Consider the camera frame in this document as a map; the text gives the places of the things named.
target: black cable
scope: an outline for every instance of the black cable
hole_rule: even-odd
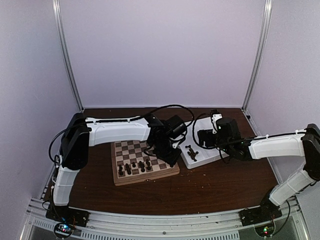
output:
[[[225,164],[229,164],[229,163],[230,163],[230,157],[229,157],[229,161],[226,161],[225,158],[222,156],[221,149],[219,148],[218,150],[219,150],[219,155],[220,155],[221,160],[222,160]]]
[[[67,127],[66,129],[62,130],[61,132],[59,132],[57,135],[54,136],[54,138],[51,140],[51,143],[49,145],[49,149],[48,149],[48,154],[49,154],[49,158],[50,160],[56,165],[56,164],[59,164],[59,162],[56,162],[52,155],[51,155],[51,148],[54,144],[54,142],[56,141],[56,139],[61,135],[61,134],[64,134],[66,131],[69,131],[70,129],[74,129],[74,128],[78,128],[80,126],[85,126],[87,124],[86,123],[81,123],[81,124],[77,124],[77,125],[73,125],[73,126],[70,126],[70,127]]]
[[[143,150],[143,153],[149,157],[157,157],[156,155],[152,155],[150,153],[148,153],[147,151],[149,151],[150,149],[152,149],[153,146],[147,147],[146,149]]]
[[[154,110],[151,110],[149,111],[148,113],[142,115],[142,116],[138,116],[138,117],[133,117],[133,118],[129,118],[129,119],[104,119],[104,120],[98,120],[96,121],[96,123],[124,123],[124,122],[131,122],[131,121],[137,121],[137,120],[140,120],[140,119],[143,119],[147,116],[149,116],[150,114],[153,114],[161,109],[166,109],[166,108],[172,108],[172,107],[179,107],[179,108],[182,108],[182,109],[185,109],[187,110],[190,114],[191,114],[191,122],[186,126],[187,127],[187,130],[188,130],[188,127],[193,123],[194,119],[195,119],[195,115],[194,113],[188,108],[188,107],[185,107],[185,106],[182,106],[180,104],[170,104],[170,105],[165,105],[165,106],[161,106],[161,107],[157,107],[156,109]],[[80,126],[84,126],[86,124],[91,124],[93,122],[85,122],[85,123],[81,123],[81,124],[77,124],[77,125],[73,125],[73,126],[70,126],[70,127],[67,127],[66,129],[60,131],[57,135],[54,136],[54,138],[51,140],[51,143],[49,145],[49,149],[48,149],[48,155],[49,155],[49,159],[56,165],[56,164],[59,164],[59,162],[56,162],[52,155],[51,155],[51,149],[52,149],[52,146],[54,144],[54,142],[56,141],[56,139],[62,135],[63,133],[65,133],[66,131],[68,130],[71,130],[73,128],[78,128]]]
[[[197,142],[196,137],[195,137],[195,126],[196,126],[196,123],[197,123],[197,121],[198,121],[202,116],[206,116],[206,115],[209,115],[209,114],[208,114],[208,113],[201,113],[201,114],[200,114],[199,116],[197,116],[196,119],[194,120],[193,125],[192,125],[192,139],[193,139],[194,143],[195,143],[198,147],[200,147],[200,148],[202,148],[202,149],[206,149],[206,150],[216,149],[216,148],[217,148],[216,145],[215,145],[215,146],[212,146],[212,147],[201,146],[201,145]]]
[[[182,106],[180,104],[170,104],[170,105],[165,105],[165,106],[161,106],[161,107],[157,107],[156,109],[154,110],[151,110],[149,112],[147,112],[146,114],[143,114],[141,116],[137,116],[137,117],[133,117],[133,118],[126,118],[126,119],[103,119],[103,120],[98,120],[96,121],[96,123],[124,123],[124,122],[132,122],[132,121],[137,121],[137,120],[140,120],[140,119],[143,119],[161,109],[167,109],[167,108],[173,108],[173,107],[178,107],[178,108],[181,108],[181,109],[185,109],[187,110],[191,116],[192,116],[192,120],[191,122],[186,126],[186,127],[189,127],[194,119],[195,119],[195,115],[194,113],[188,108],[188,107],[185,107],[185,106]]]
[[[289,212],[288,212],[288,216],[286,216],[286,219],[284,221],[284,223],[282,224],[282,226],[279,228],[279,230],[275,233],[272,234],[272,237],[276,234],[278,234],[283,228],[284,226],[286,225],[286,223],[288,222],[288,219],[290,217],[290,212],[291,212],[291,207],[290,207],[290,203],[288,202],[288,200],[286,200],[286,203],[288,204],[288,207],[289,207]]]
[[[46,200],[46,201],[44,201],[43,203],[42,203],[42,208],[44,209],[44,210],[46,210],[46,211],[48,211],[49,209],[48,208],[45,208],[45,204],[46,203],[48,203],[50,201],[50,199],[49,200]]]

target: robotic arm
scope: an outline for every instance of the robotic arm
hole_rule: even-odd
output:
[[[320,181],[320,130],[317,125],[309,124],[306,129],[293,133],[255,138],[241,138],[237,122],[232,118],[220,118],[215,121],[215,125],[216,145],[230,158],[254,161],[266,157],[305,157],[305,162],[298,170],[265,195],[260,207],[245,209],[239,213],[243,226],[269,221],[271,216],[281,217],[281,204]]]
[[[159,120],[152,114],[97,119],[76,113],[61,138],[59,154],[55,157],[57,173],[47,218],[60,221],[63,217],[67,222],[75,217],[77,225],[86,225],[81,219],[87,219],[87,213],[75,212],[68,204],[76,176],[88,163],[89,147],[116,141],[146,141],[157,158],[173,167],[181,154],[177,146],[185,140],[186,131],[187,126],[177,115],[168,120]]]
[[[222,117],[213,111],[211,121],[213,130],[198,132],[200,143],[206,149],[219,148],[230,158],[241,161],[276,156],[305,157],[305,164],[268,192],[259,207],[239,213],[243,226],[269,221],[271,216],[281,217],[281,204],[320,180],[320,130],[315,124],[309,124],[306,129],[294,133],[242,138],[235,119]],[[78,226],[86,226],[88,212],[68,208],[68,203],[76,176],[88,163],[89,147],[115,141],[146,141],[150,147],[154,147],[153,154],[173,166],[181,154],[177,146],[185,140],[186,131],[187,126],[177,115],[168,120],[159,120],[152,114],[134,118],[96,119],[76,113],[64,131],[56,156],[56,181],[47,218],[60,221],[63,216],[67,222],[71,216]]]

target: captured chess piece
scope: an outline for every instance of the captured chess piece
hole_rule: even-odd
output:
[[[125,164],[125,170],[128,173],[128,175],[131,175],[131,169],[128,163]]]
[[[145,163],[146,163],[146,169],[148,170],[148,171],[150,171],[151,170],[151,167],[150,167],[150,160],[149,159],[147,159],[146,161],[145,161]]]
[[[196,159],[196,155],[199,153],[198,151],[194,151],[192,148],[191,148],[191,145],[188,145],[188,146],[185,146],[186,149],[189,148],[189,151],[187,152],[188,155],[190,156],[190,158],[193,160],[193,161],[197,161]]]
[[[123,170],[122,166],[119,165],[119,175],[120,175],[120,176],[123,176],[123,175],[124,175],[124,172],[123,172],[122,170]]]

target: brown tabletop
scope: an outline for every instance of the brown tabletop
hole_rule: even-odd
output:
[[[122,118],[142,115],[152,108],[86,109],[87,117]],[[198,116],[208,108],[192,108]],[[254,136],[242,111],[219,109],[224,117],[235,118],[243,137]],[[157,112],[160,119],[178,114],[189,121],[183,109],[169,108]],[[89,149],[89,162],[78,174],[69,205],[93,211],[139,215],[183,215],[214,213],[259,205],[266,192],[277,184],[267,159],[229,164],[218,160],[187,169],[178,160],[180,174],[156,181],[115,186],[111,164],[111,146],[105,143]]]

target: chess board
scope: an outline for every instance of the chess board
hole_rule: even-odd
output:
[[[143,152],[146,148],[145,141],[118,141],[111,144],[113,181],[116,186],[179,174],[178,164],[170,167],[169,164],[157,159],[157,157],[146,155]],[[131,174],[128,174],[126,164],[128,164]],[[122,166],[122,174],[119,173],[120,166]]]

